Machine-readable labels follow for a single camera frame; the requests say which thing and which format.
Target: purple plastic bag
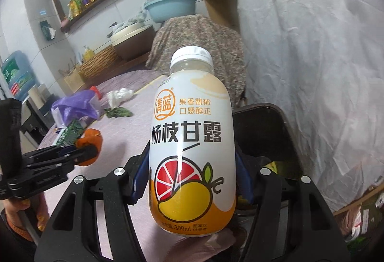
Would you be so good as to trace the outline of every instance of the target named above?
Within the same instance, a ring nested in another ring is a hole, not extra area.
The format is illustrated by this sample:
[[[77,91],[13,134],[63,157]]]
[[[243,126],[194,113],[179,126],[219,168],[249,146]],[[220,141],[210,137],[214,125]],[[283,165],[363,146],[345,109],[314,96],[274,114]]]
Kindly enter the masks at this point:
[[[100,111],[99,99],[92,90],[85,90],[69,97],[63,97],[54,102],[51,108],[53,118],[59,128],[68,126],[73,119],[80,119],[84,116],[99,120]]]

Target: white plastic bag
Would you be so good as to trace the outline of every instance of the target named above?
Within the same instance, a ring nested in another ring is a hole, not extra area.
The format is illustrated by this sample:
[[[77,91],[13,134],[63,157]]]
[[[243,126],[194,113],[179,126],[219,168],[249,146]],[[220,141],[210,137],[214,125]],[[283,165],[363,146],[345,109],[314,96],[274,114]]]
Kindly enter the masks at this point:
[[[107,93],[109,106],[111,108],[119,107],[122,102],[128,101],[133,96],[133,91],[126,88],[122,88],[117,91],[111,91]]]

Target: patterned cloth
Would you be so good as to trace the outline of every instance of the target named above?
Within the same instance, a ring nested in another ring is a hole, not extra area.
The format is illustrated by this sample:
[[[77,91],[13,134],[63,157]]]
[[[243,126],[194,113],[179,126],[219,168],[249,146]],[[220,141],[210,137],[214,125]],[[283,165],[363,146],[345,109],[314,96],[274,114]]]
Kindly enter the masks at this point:
[[[201,46],[210,52],[215,76],[227,88],[232,108],[236,107],[245,88],[241,36],[236,31],[215,24],[202,15],[177,17],[166,21],[156,34],[145,65],[168,75],[174,52],[190,45]]]

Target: brand logo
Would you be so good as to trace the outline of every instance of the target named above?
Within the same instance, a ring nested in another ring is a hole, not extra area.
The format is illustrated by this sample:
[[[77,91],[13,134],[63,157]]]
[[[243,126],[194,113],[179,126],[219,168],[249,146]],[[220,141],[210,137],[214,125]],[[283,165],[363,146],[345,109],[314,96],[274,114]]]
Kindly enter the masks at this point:
[[[175,111],[176,98],[171,90],[164,89],[156,97],[154,115],[159,121],[172,116]]]

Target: white cloth cover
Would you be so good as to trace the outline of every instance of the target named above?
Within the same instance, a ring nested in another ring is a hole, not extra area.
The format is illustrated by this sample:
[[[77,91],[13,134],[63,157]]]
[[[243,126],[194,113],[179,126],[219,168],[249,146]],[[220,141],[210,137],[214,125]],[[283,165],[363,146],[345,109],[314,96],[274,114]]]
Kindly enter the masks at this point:
[[[287,115],[336,211],[384,174],[384,0],[238,0],[248,103]]]

